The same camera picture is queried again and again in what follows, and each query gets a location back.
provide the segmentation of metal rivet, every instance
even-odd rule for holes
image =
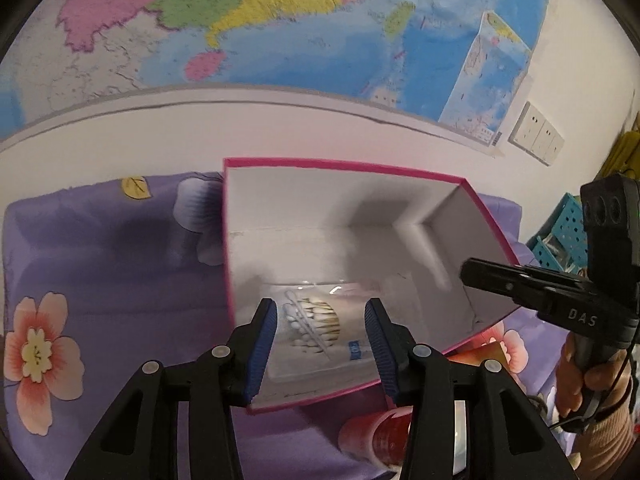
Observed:
[[[431,348],[427,345],[416,345],[414,346],[414,355],[418,357],[429,357],[431,355]]]
[[[485,361],[484,367],[494,374],[497,374],[500,370],[502,370],[502,365],[495,359],[489,359]]]
[[[160,369],[160,365],[155,361],[147,361],[142,365],[142,373],[151,375]]]
[[[231,354],[231,348],[229,348],[226,345],[219,345],[216,346],[212,351],[211,351],[211,355],[213,355],[213,357],[226,357],[229,354]]]

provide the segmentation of human hand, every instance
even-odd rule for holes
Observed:
[[[562,346],[560,361],[556,367],[556,408],[562,417],[566,417],[570,412],[575,412],[580,408],[584,386],[594,392],[604,392],[611,387],[622,367],[626,351],[620,350],[612,357],[611,361],[594,366],[584,375],[575,365],[574,354],[574,334],[569,333],[564,346]],[[599,407],[600,410],[620,402],[625,395],[630,377],[631,365],[627,363],[616,387]]]

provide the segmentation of white wall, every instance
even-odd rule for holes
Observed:
[[[464,176],[480,192],[522,204],[521,238],[527,238],[565,191],[576,193],[594,177],[630,113],[640,59],[600,0],[550,0],[530,75],[530,100],[566,139],[551,168],[510,144],[491,158],[334,112],[180,105],[91,118],[0,153],[0,210],[20,198],[130,174],[218,170],[224,156],[312,156]]]

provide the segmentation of yellow flower center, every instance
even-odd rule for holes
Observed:
[[[51,341],[44,339],[44,330],[30,328],[27,342],[22,347],[22,375],[31,377],[34,383],[42,382],[42,374],[51,370]]]

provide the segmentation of electrical socket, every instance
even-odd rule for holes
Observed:
[[[545,121],[540,129],[540,133],[536,137],[533,146],[529,150],[532,155],[536,156],[540,160],[543,160],[543,157],[546,154],[546,150],[551,146],[551,142],[558,135],[556,129],[551,125],[549,121]]]
[[[510,141],[530,152],[544,123],[545,118],[540,111],[527,102],[513,129]]]
[[[556,134],[551,141],[551,145],[546,150],[545,156],[542,157],[543,162],[546,165],[551,166],[556,161],[556,158],[558,158],[558,153],[560,153],[563,146],[564,139],[560,137],[559,134]]]

